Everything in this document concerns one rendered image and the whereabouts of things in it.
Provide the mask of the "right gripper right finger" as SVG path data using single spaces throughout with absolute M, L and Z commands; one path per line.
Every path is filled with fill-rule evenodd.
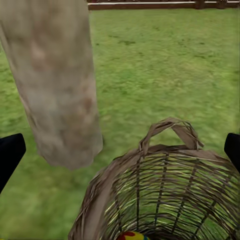
M 224 151 L 229 157 L 229 161 L 240 174 L 240 135 L 228 133 L 225 141 Z

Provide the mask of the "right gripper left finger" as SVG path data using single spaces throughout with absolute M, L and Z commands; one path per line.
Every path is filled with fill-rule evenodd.
M 0 193 L 26 152 L 21 133 L 0 138 Z

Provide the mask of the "wicker basket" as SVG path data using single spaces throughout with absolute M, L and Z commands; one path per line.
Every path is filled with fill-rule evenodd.
M 185 125 L 178 125 L 180 122 L 184 122 Z M 150 145 L 152 137 L 169 128 L 175 131 L 185 145 Z M 228 233 L 227 238 L 223 240 L 239 240 L 236 233 L 240 235 L 240 207 L 223 197 L 222 194 L 240 204 L 240 201 L 234 195 L 236 200 L 225 192 L 227 190 L 232 194 L 226 188 L 229 187 L 240 196 L 240 185 L 231 180 L 234 176 L 240 182 L 240 174 L 238 174 L 228 159 L 223 158 L 212 150 L 200 149 L 199 146 L 204 147 L 204 144 L 198 140 L 198 133 L 193 129 L 188 120 L 180 120 L 173 117 L 168 117 L 156 124 L 153 123 L 146 137 L 138 143 L 138 148 L 113 159 L 109 166 L 100 169 L 87 187 L 77 219 L 68 234 L 68 240 L 115 240 L 125 231 L 124 226 L 127 223 L 130 223 L 130 228 L 127 231 L 133 230 L 150 237 L 151 240 L 163 240 L 156 238 L 156 236 L 161 236 L 168 240 L 201 240 L 197 236 L 199 230 L 204 234 L 203 238 L 205 240 L 211 240 L 208 235 L 213 240 L 217 240 L 211 232 L 208 232 L 202 226 L 203 224 L 206 226 L 204 221 L 207 218 L 213 220 Z M 166 155 L 151 156 L 157 154 Z M 145 158 L 152 159 L 142 161 Z M 169 158 L 178 160 L 169 160 Z M 180 158 L 196 158 L 196 160 Z M 207 160 L 228 170 L 209 166 L 200 160 Z M 151 167 L 163 168 L 152 169 Z M 168 169 L 167 167 L 180 167 L 183 170 L 185 169 L 184 167 L 191 167 L 193 170 L 192 173 L 177 172 L 179 169 Z M 210 174 L 212 178 L 217 179 L 222 184 L 215 182 L 207 174 L 203 174 L 198 170 Z M 226 173 L 228 177 L 218 171 Z M 199 173 L 205 178 L 195 176 L 195 173 Z M 180 174 L 185 174 L 189 177 L 179 176 Z M 154 175 L 162 175 L 162 177 L 154 177 L 142 181 Z M 180 177 L 188 181 L 177 180 L 172 177 Z M 173 183 L 170 186 L 174 186 L 174 188 L 164 187 L 168 185 L 165 184 L 167 182 Z M 176 182 L 184 182 L 188 185 Z M 136 185 L 126 194 L 123 193 L 117 196 L 124 187 L 134 184 Z M 177 191 L 178 189 L 183 191 Z M 157 194 L 158 198 L 149 200 L 148 203 L 144 204 L 157 204 L 156 213 L 139 213 L 139 202 L 141 202 L 139 192 L 143 190 L 150 191 L 149 196 Z M 135 201 L 131 203 L 125 212 L 121 213 L 134 194 L 136 194 Z M 199 196 L 212 200 L 212 205 Z M 128 214 L 132 212 L 131 208 L 135 202 L 137 203 L 135 213 L 129 222 L 129 219 L 127 219 L 129 217 Z M 177 204 L 171 204 L 171 202 L 176 202 Z M 216 204 L 220 205 L 227 216 L 215 208 Z M 176 207 L 177 210 L 173 210 L 173 212 L 176 212 L 177 216 L 169 212 L 159 213 L 159 208 L 162 208 L 160 205 Z M 192 208 L 187 207 L 187 205 L 190 205 Z M 197 216 L 195 213 L 201 213 L 204 217 L 197 216 L 201 219 L 201 221 L 198 221 L 192 218 L 191 215 L 186 214 L 187 212 L 195 216 Z M 180 215 L 186 216 L 196 225 L 181 220 Z M 154 222 L 141 221 L 143 218 L 149 218 L 150 216 L 154 218 Z M 226 217 L 231 219 L 236 226 Z M 157 222 L 158 218 L 169 219 L 174 221 L 174 223 L 162 222 L 159 224 Z M 233 229 L 222 218 L 229 222 Z M 108 231 L 110 226 L 111 229 Z M 191 229 L 191 226 L 195 228 L 194 231 Z

